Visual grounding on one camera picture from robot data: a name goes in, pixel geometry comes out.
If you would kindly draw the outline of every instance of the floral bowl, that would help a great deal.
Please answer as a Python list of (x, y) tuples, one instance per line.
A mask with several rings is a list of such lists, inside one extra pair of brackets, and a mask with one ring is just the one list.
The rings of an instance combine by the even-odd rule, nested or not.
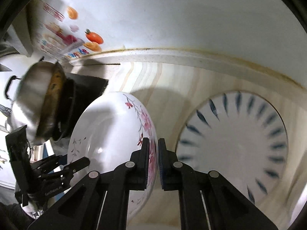
[(130, 160), (149, 138), (148, 182), (145, 191), (130, 191), (127, 219), (131, 219), (147, 202), (158, 170), (158, 139), (145, 106), (134, 96), (115, 92), (94, 100), (79, 118), (68, 147), (67, 162), (86, 156), (89, 167), (74, 174), (71, 186), (88, 172), (105, 173)]

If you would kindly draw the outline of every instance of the stainless steel pot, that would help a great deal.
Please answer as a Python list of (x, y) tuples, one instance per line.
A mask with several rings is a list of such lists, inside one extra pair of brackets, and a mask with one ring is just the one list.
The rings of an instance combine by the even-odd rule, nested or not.
[[(7, 95), (12, 76), (5, 89)], [(12, 129), (27, 125), (30, 145), (41, 145), (51, 136), (56, 123), (56, 113), (64, 82), (62, 66), (56, 62), (40, 61), (32, 65), (19, 82), (15, 99), (12, 101), (10, 123)]]

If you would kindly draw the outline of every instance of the white plate with blue pattern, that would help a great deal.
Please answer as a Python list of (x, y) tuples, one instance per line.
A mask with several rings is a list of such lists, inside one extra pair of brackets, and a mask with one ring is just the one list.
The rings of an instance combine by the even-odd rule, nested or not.
[(176, 153), (194, 170), (217, 170), (255, 204), (281, 179), (288, 137), (268, 101), (231, 91), (210, 98), (195, 111), (179, 137)]

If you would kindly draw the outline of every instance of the pot handle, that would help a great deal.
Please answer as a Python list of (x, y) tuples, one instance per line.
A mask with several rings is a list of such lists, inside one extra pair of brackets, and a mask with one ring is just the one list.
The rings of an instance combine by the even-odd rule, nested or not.
[(11, 99), (10, 99), (9, 95), (7, 95), (7, 92), (9, 91), (10, 85), (11, 85), (11, 83), (12, 83), (12, 81), (13, 81), (14, 79), (20, 79), (20, 78), (17, 78), (16, 75), (13, 75), (12, 77), (10, 77), (10, 79), (9, 79), (8, 82), (7, 82), (7, 85), (5, 86), (5, 90), (4, 90), (4, 97), (5, 97), (6, 99), (9, 99), (9, 100), (11, 100)]

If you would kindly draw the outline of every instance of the screw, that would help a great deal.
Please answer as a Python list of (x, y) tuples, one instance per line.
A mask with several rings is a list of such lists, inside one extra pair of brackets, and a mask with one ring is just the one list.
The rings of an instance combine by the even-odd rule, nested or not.
[(127, 168), (132, 168), (132, 167), (134, 167), (135, 163), (129, 161), (129, 162), (126, 162), (125, 165), (126, 165)]
[(181, 167), (183, 166), (183, 164), (182, 164), (182, 162), (174, 162), (174, 163), (173, 163), (173, 166), (174, 166), (175, 168), (181, 168)]
[(220, 174), (219, 174), (219, 172), (212, 170), (212, 171), (210, 171), (209, 175), (213, 178), (218, 178)]
[(96, 178), (96, 177), (98, 176), (98, 172), (97, 172), (97, 171), (91, 171), (91, 172), (88, 174), (88, 176), (89, 176), (90, 178)]

